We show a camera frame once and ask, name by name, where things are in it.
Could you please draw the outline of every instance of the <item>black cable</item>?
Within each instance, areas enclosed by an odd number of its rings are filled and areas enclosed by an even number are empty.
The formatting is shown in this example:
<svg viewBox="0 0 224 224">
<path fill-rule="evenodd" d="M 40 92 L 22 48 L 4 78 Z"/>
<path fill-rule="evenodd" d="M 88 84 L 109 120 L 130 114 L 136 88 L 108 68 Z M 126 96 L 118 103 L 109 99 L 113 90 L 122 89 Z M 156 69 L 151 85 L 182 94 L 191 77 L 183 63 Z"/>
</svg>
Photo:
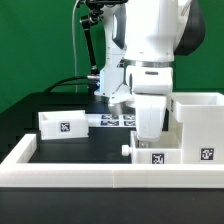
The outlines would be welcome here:
<svg viewBox="0 0 224 224">
<path fill-rule="evenodd" d="M 95 82 L 79 82 L 79 83 L 68 83 L 68 84 L 59 84 L 55 87 L 60 87 L 60 86 L 79 86 L 79 85 L 89 85 L 89 84 L 95 84 Z"/>
<path fill-rule="evenodd" d="M 83 77 L 83 76 L 76 76 L 76 77 L 72 77 L 72 78 L 68 78 L 68 79 L 63 79 L 59 82 L 56 82 L 55 84 L 53 84 L 52 86 L 48 87 L 47 89 L 45 89 L 43 92 L 44 93 L 50 93 L 52 89 L 54 89 L 55 87 L 57 87 L 60 84 L 63 84 L 65 82 L 70 82 L 70 81 L 75 81 L 75 80 L 83 80 L 83 79 L 87 79 L 87 77 Z"/>
</svg>

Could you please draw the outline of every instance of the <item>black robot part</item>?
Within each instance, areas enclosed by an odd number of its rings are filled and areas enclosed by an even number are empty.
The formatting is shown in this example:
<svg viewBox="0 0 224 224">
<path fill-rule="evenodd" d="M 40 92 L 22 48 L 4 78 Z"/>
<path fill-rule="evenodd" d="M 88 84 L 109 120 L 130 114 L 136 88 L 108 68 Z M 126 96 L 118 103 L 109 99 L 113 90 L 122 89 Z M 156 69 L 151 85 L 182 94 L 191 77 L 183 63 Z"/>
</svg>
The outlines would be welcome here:
<svg viewBox="0 0 224 224">
<path fill-rule="evenodd" d="M 86 0 L 86 5 L 90 8 L 100 7 L 104 5 L 114 6 L 118 4 L 126 3 L 128 0 Z"/>
<path fill-rule="evenodd" d="M 193 53 L 204 41 L 205 20 L 198 0 L 192 0 L 184 34 L 174 54 L 187 56 Z"/>
</svg>

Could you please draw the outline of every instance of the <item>white container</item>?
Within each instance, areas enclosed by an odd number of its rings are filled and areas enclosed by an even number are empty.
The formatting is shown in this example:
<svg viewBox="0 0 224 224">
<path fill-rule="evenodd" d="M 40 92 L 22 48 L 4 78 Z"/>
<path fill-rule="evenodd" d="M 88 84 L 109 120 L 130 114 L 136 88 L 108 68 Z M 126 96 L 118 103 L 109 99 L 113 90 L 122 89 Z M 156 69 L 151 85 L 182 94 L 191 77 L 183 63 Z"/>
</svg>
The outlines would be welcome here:
<svg viewBox="0 0 224 224">
<path fill-rule="evenodd" d="M 88 137 L 88 119 L 84 110 L 39 112 L 41 139 Z"/>
<path fill-rule="evenodd" d="M 219 93 L 172 93 L 167 97 L 169 131 L 159 141 L 138 147 L 131 134 L 132 163 L 224 164 L 224 96 Z"/>
<path fill-rule="evenodd" d="M 168 97 L 169 131 L 181 144 L 181 163 L 224 163 L 224 96 L 173 93 Z"/>
<path fill-rule="evenodd" d="M 0 187 L 224 188 L 224 165 L 27 163 L 36 149 L 25 135 L 0 165 Z"/>
</svg>

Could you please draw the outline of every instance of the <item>black sticker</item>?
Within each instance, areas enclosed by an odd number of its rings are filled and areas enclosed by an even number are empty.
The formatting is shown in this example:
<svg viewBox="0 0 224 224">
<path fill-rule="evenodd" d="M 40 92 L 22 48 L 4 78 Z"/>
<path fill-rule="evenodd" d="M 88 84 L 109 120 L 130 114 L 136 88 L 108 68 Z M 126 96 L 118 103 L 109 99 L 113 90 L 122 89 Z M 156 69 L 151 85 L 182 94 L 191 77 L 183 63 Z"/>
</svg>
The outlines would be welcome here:
<svg viewBox="0 0 224 224">
<path fill-rule="evenodd" d="M 164 164 L 164 153 L 152 153 L 152 164 Z"/>
<path fill-rule="evenodd" d="M 118 116 L 113 116 L 112 114 L 103 114 L 101 119 L 103 120 L 118 120 Z"/>
<path fill-rule="evenodd" d="M 134 121 L 135 115 L 123 115 L 124 120 Z"/>
<path fill-rule="evenodd" d="M 60 124 L 61 132 L 70 132 L 70 123 L 63 122 Z"/>
<path fill-rule="evenodd" d="M 119 126 L 119 121 L 101 121 L 101 126 Z"/>
<path fill-rule="evenodd" d="M 145 74 L 146 75 L 159 75 L 158 72 L 151 72 L 151 71 L 146 71 Z"/>
<path fill-rule="evenodd" d="M 133 127 L 135 126 L 135 121 L 124 121 L 124 126 Z"/>
<path fill-rule="evenodd" d="M 202 148 L 201 149 L 201 160 L 202 161 L 213 161 L 215 149 L 214 148 Z"/>
</svg>

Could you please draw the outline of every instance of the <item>green screen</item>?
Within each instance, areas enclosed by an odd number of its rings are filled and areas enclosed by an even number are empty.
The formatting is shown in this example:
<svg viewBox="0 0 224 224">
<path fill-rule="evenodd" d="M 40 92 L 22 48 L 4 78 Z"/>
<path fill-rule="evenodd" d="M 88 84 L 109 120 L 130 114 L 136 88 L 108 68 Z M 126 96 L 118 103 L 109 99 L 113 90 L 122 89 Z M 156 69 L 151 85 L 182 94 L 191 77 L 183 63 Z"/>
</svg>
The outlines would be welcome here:
<svg viewBox="0 0 224 224">
<path fill-rule="evenodd" d="M 0 112 L 29 93 L 41 92 L 53 83 L 73 77 L 72 10 L 74 0 L 0 1 Z M 199 0 L 206 20 L 206 38 L 188 57 L 175 61 L 174 91 L 223 91 L 223 0 Z M 89 58 L 76 12 L 78 74 L 89 73 Z M 91 30 L 96 60 L 104 65 L 102 24 Z"/>
</svg>

